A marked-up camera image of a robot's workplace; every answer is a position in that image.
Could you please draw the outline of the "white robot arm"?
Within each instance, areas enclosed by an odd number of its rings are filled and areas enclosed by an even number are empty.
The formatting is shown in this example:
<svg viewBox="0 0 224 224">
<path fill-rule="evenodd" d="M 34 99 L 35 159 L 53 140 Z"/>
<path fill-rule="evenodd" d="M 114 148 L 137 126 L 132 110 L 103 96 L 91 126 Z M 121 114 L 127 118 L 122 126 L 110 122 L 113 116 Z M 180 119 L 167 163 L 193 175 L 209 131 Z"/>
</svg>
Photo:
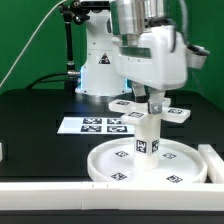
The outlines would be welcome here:
<svg viewBox="0 0 224 224">
<path fill-rule="evenodd" d="M 133 94 L 157 104 L 157 94 L 187 80 L 182 35 L 167 15 L 168 0 L 79 0 L 87 26 L 80 93 L 94 100 Z"/>
</svg>

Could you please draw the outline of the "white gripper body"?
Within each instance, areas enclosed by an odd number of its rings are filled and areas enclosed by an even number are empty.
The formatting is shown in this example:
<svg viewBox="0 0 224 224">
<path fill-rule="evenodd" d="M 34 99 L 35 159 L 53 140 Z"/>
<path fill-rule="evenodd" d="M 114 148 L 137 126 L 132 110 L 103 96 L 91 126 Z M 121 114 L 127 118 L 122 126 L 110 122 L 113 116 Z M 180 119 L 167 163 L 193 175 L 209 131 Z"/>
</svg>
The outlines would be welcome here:
<svg viewBox="0 0 224 224">
<path fill-rule="evenodd" d="M 119 36 L 112 44 L 113 65 L 122 77 L 161 91 L 186 83 L 185 45 L 172 25 L 152 27 L 138 36 L 136 46 L 123 46 Z"/>
</svg>

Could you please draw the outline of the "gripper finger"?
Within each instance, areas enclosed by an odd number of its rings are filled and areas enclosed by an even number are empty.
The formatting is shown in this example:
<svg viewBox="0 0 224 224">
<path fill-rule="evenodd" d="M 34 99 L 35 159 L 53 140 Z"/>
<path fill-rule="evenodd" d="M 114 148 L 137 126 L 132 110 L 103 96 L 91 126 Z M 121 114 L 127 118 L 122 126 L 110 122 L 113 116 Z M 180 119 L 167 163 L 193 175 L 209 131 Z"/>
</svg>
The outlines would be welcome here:
<svg viewBox="0 0 224 224">
<path fill-rule="evenodd" d="M 157 89 L 149 89 L 148 110 L 150 114 L 160 114 L 162 112 L 162 102 L 165 92 Z"/>
<path fill-rule="evenodd" d="M 132 90 L 133 90 L 136 102 L 146 102 L 147 101 L 146 91 L 142 84 L 133 82 Z"/>
</svg>

